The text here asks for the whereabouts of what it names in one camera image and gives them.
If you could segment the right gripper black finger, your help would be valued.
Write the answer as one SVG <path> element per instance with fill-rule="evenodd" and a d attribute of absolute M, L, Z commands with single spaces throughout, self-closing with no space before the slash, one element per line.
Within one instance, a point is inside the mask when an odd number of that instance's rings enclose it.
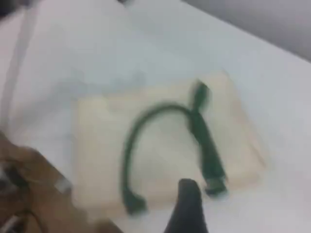
<path fill-rule="evenodd" d="M 202 207 L 201 190 L 196 181 L 181 179 L 178 195 L 166 233 L 208 233 Z"/>

